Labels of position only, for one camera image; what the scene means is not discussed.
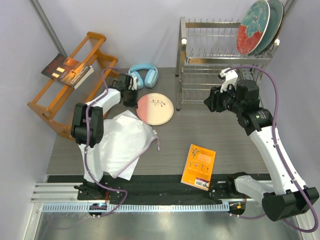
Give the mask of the pink and cream plate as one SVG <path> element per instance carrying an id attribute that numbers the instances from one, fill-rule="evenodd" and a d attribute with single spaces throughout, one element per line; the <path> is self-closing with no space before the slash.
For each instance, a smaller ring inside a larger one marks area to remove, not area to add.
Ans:
<path id="1" fill-rule="evenodd" d="M 137 116 L 146 124 L 159 126 L 167 123 L 174 114 L 174 105 L 165 95 L 149 93 L 137 102 Z"/>

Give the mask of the red and teal plate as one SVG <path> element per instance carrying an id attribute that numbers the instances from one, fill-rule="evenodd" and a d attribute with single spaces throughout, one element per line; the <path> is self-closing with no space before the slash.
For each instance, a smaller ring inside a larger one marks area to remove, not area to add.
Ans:
<path id="1" fill-rule="evenodd" d="M 262 41 L 270 21 L 270 5 L 266 0 L 254 2 L 240 22 L 236 48 L 241 55 L 251 54 Z"/>

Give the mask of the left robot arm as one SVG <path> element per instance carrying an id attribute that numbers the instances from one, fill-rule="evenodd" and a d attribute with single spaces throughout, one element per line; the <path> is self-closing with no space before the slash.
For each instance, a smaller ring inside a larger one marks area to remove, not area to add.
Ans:
<path id="1" fill-rule="evenodd" d="M 104 171 L 100 163 L 100 142 L 104 137 L 104 115 L 115 105 L 137 105 L 139 79 L 120 73 L 117 80 L 93 100 L 78 103 L 74 108 L 71 136 L 77 143 L 84 166 L 82 187 L 89 189 L 93 198 L 100 200 L 107 192 L 102 183 Z"/>

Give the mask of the light teal plate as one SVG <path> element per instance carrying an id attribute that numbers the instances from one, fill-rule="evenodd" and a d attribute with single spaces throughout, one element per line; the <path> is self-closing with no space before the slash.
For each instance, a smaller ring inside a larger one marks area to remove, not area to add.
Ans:
<path id="1" fill-rule="evenodd" d="M 262 55 L 265 53 L 274 43 L 279 35 L 279 31 L 283 24 L 285 9 L 280 0 L 268 0 L 270 7 L 270 17 L 265 34 L 254 51 L 254 55 Z"/>

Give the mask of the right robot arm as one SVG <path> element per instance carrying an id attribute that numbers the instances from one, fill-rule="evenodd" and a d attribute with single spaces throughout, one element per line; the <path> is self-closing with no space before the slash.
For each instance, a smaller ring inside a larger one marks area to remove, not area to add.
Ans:
<path id="1" fill-rule="evenodd" d="M 260 107 L 258 85 L 253 80 L 242 79 L 226 89 L 214 86 L 204 104 L 211 112 L 230 111 L 236 115 L 239 125 L 259 150 L 272 180 L 269 187 L 245 172 L 237 172 L 227 177 L 226 193 L 233 198 L 251 197 L 274 222 L 310 210 L 319 199 L 319 192 L 315 187 L 308 187 L 292 165 L 273 126 L 273 115 Z"/>

